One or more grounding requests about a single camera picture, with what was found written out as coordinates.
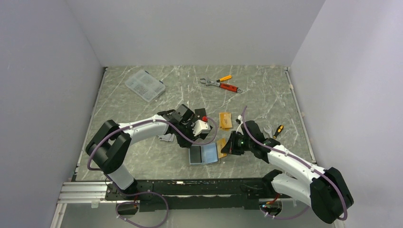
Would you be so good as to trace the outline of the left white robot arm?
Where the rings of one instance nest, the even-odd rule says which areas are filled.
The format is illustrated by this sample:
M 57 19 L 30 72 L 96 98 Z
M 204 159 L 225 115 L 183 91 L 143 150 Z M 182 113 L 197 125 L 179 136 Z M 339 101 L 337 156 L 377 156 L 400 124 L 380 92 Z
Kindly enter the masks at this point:
M 138 192 L 137 180 L 124 166 L 128 149 L 135 143 L 155 136 L 172 134 L 181 148 L 197 145 L 205 139 L 217 124 L 207 116 L 204 108 L 191 110 L 181 104 L 177 109 L 161 111 L 152 117 L 132 122 L 103 123 L 85 147 L 89 156 L 87 168 L 93 170 L 91 162 L 118 188 L 118 194 L 129 200 Z

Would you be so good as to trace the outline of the silver credit cards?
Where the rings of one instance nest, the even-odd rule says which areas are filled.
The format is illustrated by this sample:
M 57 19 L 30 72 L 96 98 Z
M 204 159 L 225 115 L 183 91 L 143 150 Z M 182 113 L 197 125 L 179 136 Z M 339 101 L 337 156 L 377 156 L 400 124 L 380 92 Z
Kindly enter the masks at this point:
M 175 135 L 169 133 L 169 134 L 165 134 L 165 135 L 159 135 L 158 138 L 159 138 L 160 141 L 173 142 L 174 138 L 175 138 Z

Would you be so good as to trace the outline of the single gold credit card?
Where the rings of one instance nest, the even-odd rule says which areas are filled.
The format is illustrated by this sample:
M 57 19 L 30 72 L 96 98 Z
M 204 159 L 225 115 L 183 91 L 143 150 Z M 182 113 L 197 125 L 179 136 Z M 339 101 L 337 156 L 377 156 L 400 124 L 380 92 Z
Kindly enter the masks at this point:
M 217 154 L 218 154 L 218 158 L 224 158 L 226 156 L 228 156 L 227 153 L 222 152 L 222 149 L 224 148 L 224 146 L 226 145 L 226 139 L 225 138 L 221 138 L 216 142 L 217 145 Z

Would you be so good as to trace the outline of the black card wallet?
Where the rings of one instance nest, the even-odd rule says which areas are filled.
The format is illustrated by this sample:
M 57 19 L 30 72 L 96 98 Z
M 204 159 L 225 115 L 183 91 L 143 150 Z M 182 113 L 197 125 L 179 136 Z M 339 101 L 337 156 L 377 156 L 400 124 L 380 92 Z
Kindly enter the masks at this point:
M 194 119 L 195 120 L 202 120 L 206 119 L 206 110 L 205 108 L 199 108 L 194 110 Z

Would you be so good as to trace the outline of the grey card holder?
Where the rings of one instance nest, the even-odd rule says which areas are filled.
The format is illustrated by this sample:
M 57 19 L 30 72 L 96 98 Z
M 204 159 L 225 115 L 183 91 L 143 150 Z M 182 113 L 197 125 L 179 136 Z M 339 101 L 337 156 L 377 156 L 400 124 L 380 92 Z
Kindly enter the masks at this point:
M 192 145 L 188 150 L 189 164 L 191 166 L 210 165 L 220 163 L 216 143 L 207 145 Z

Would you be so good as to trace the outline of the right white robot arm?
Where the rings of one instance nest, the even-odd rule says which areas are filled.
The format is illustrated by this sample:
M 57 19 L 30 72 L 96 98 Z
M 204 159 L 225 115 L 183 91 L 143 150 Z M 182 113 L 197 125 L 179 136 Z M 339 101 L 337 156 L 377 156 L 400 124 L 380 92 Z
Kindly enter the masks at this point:
M 258 159 L 279 167 L 262 179 L 267 197 L 277 193 L 290 196 L 310 207 L 325 223 L 346 220 L 354 199 L 341 172 L 322 168 L 297 156 L 277 141 L 267 138 L 254 121 L 241 124 L 241 132 L 232 131 L 222 153 L 242 155 L 251 152 Z

